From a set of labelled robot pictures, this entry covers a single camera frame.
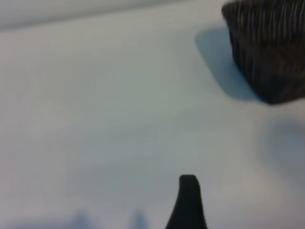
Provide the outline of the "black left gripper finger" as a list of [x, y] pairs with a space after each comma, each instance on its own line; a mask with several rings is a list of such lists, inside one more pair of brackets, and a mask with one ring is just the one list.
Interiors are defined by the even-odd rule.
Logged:
[[207, 229], [200, 183], [195, 175], [181, 175], [179, 190], [167, 229]]

